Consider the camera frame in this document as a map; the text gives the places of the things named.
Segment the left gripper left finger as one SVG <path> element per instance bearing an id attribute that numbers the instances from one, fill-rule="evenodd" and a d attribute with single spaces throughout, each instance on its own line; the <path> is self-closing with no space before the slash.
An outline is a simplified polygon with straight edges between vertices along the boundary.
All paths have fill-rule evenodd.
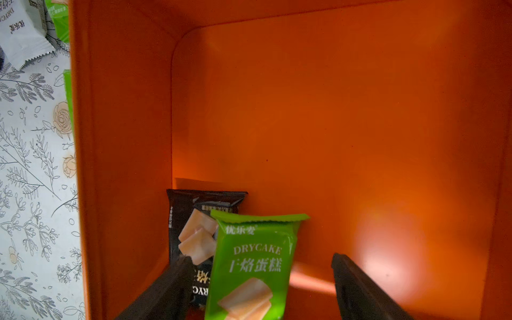
<path id="1" fill-rule="evenodd" d="M 185 319 L 192 296 L 194 265 L 190 257 L 174 261 L 118 319 Z"/>

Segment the orange storage box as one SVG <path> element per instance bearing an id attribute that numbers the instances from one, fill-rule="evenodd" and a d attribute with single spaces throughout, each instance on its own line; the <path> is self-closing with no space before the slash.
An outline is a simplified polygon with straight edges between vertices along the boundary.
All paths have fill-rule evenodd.
<path id="1" fill-rule="evenodd" d="M 511 318 L 510 1 L 72 1 L 88 319 L 169 262 L 170 188 L 308 214 L 416 319 Z"/>

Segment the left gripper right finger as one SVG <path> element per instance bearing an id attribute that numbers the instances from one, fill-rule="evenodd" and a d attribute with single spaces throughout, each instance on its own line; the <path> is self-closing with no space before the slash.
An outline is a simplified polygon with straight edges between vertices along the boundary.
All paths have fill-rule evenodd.
<path id="1" fill-rule="evenodd" d="M 347 255 L 335 253 L 331 267 L 343 319 L 413 319 Z"/>

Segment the green cookie packet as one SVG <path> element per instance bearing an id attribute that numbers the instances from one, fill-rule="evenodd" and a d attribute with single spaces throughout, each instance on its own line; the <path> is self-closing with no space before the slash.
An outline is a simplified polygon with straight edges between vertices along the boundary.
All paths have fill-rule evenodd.
<path id="1" fill-rule="evenodd" d="M 69 44 L 69 0 L 45 0 L 57 37 Z"/>
<path id="2" fill-rule="evenodd" d="M 282 319 L 297 234 L 309 216 L 211 216 L 219 229 L 205 318 Z"/>
<path id="3" fill-rule="evenodd" d="M 63 71 L 63 78 L 65 82 L 65 93 L 66 100 L 69 109 L 69 118 L 71 124 L 71 130 L 74 131 L 74 114 L 73 114 L 73 96 L 72 96 L 72 82 L 71 82 L 71 70 L 65 69 Z"/>

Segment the black cookie packet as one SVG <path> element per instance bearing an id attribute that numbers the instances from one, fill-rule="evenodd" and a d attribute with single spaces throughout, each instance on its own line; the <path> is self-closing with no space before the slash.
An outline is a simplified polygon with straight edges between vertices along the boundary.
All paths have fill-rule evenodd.
<path id="1" fill-rule="evenodd" d="M 182 256 L 194 265 L 191 306 L 204 309 L 207 302 L 218 222 L 211 211 L 239 213 L 247 196 L 243 191 L 168 189 L 169 261 Z"/>

